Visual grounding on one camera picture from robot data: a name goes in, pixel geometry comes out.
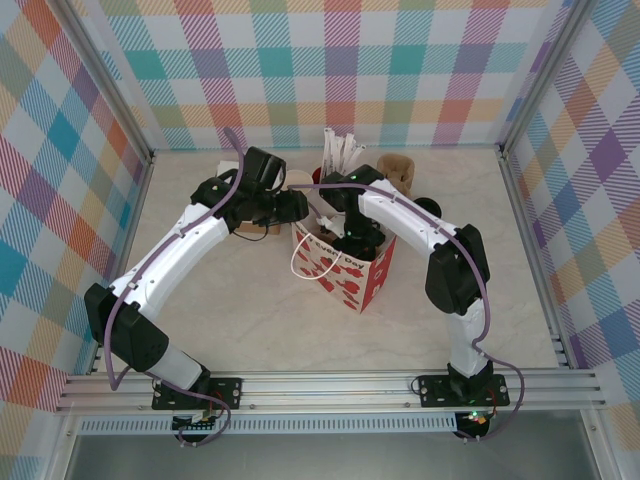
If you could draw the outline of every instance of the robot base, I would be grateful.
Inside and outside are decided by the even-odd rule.
[[[154,382],[153,410],[208,410],[209,402],[199,398],[189,397],[172,390],[160,382]],[[229,405],[231,410],[240,408],[242,396],[241,378],[210,378],[204,390],[206,395],[219,398]]]

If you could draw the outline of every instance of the white string handle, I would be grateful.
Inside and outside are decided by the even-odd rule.
[[[305,237],[300,241],[300,243],[298,244],[298,246],[296,247],[296,249],[293,251],[293,255],[291,255],[291,273],[293,273],[296,277],[301,278],[303,280],[319,280],[322,277],[324,277],[327,273],[329,273],[331,271],[331,269],[333,267],[336,266],[336,264],[338,263],[338,260],[340,260],[340,257],[342,256],[342,252],[338,253],[338,256],[336,257],[336,259],[333,261],[333,263],[331,264],[331,266],[329,268],[327,268],[324,273],[320,276],[317,277],[305,277],[304,275],[300,275],[298,272],[296,272],[295,268],[293,268],[293,262],[296,259],[296,255],[298,253],[298,250],[300,250],[300,247],[302,246],[302,244],[305,242],[305,240],[307,238],[309,238],[311,236],[310,233],[307,233],[305,235]]]

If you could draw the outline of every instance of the black mount bracket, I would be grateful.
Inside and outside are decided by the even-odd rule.
[[[240,408],[242,397],[242,379],[235,377],[210,378],[204,389],[205,395],[218,398],[229,405],[231,410]],[[209,410],[209,401],[194,398],[172,390],[162,382],[156,382],[153,387],[153,410]]]
[[[493,373],[493,363],[466,378],[448,365],[448,375],[421,375],[414,380],[420,405],[433,407],[506,407],[509,391],[504,375]]]

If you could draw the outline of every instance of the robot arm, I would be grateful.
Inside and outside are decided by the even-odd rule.
[[[308,205],[302,193],[267,190],[266,185],[273,185],[275,175],[284,168],[282,160],[251,148],[245,156],[245,162],[249,166],[247,178],[243,176],[236,194],[214,216],[195,228],[184,228],[220,201],[229,189],[226,183],[229,175],[223,174],[203,182],[192,195],[192,204],[186,207],[171,231],[145,259],[115,280],[109,289],[95,284],[85,295],[93,337],[103,343],[107,317],[125,287],[131,287],[116,316],[112,330],[112,351],[138,372],[150,373],[181,389],[199,394],[209,393],[210,372],[171,345],[168,337],[153,324],[164,301],[204,254],[242,221],[251,220],[258,225],[268,226],[298,221],[308,215]],[[470,398],[477,393],[478,379],[485,384],[486,378],[493,375],[491,362],[479,355],[472,345],[483,329],[484,308],[477,282],[466,260],[447,241],[442,231],[455,236],[465,246],[486,282],[489,271],[478,231],[470,225],[457,229],[430,215],[429,218],[438,227],[434,228],[396,201],[401,198],[409,202],[369,166],[360,167],[345,177],[329,176],[325,182],[353,185],[354,179],[362,185],[388,192],[393,198],[365,191],[364,188],[345,186],[329,190],[320,187],[321,196],[329,204],[338,211],[346,212],[345,235],[334,242],[334,247],[358,258],[371,258],[375,255],[375,247],[384,241],[384,234],[374,224],[379,222],[428,259],[426,293],[436,307],[447,315],[452,341],[449,365],[452,389],[459,391],[461,398]],[[176,240],[159,253],[156,252],[166,239],[174,235],[178,236]],[[153,263],[133,284],[136,271],[156,253]]]
[[[396,198],[404,198],[409,201],[388,180],[376,180],[371,183],[371,186],[389,192]],[[360,212],[365,217],[387,227],[411,245],[427,261],[430,260],[437,247],[444,246],[448,242],[447,237],[440,230],[445,230],[453,236],[458,234],[458,229],[454,225],[428,214],[433,222],[439,226],[436,229],[397,201],[376,192],[365,191],[359,196],[358,205]],[[432,272],[433,275],[436,273],[435,269],[440,270],[439,266],[435,264],[429,265],[428,272]],[[438,279],[438,282],[442,283],[437,286],[444,286],[444,279]],[[439,291],[432,291],[429,296],[431,301],[446,313],[447,327],[451,338],[451,366],[465,377],[478,374],[487,365],[487,360],[472,347],[472,341],[480,335],[484,326],[482,299],[473,300],[468,308],[463,309],[458,306],[454,307],[453,303],[455,302],[451,301],[451,298],[442,298]]]

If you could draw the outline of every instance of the white vented panel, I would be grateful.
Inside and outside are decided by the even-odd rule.
[[[453,413],[396,413],[371,415],[241,415],[231,417],[227,434],[321,434],[321,433],[411,433],[453,432],[457,429]],[[210,429],[187,431],[209,433]],[[79,435],[166,435],[171,417],[84,417]]]

